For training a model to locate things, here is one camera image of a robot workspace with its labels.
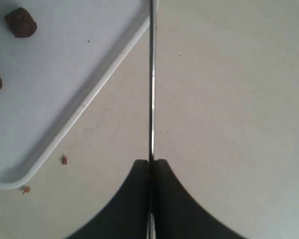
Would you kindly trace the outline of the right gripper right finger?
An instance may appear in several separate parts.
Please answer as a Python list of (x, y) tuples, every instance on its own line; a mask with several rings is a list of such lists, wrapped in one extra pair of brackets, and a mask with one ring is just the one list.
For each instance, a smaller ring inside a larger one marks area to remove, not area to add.
[(153, 214), (158, 239), (243, 238), (193, 199), (165, 159), (153, 164)]

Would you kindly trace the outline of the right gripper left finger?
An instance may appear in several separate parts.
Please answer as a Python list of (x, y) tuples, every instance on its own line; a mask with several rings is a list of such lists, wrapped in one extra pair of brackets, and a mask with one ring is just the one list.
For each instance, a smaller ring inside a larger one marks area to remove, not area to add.
[(135, 160), (107, 205), (69, 239), (145, 239), (150, 204), (149, 162)]

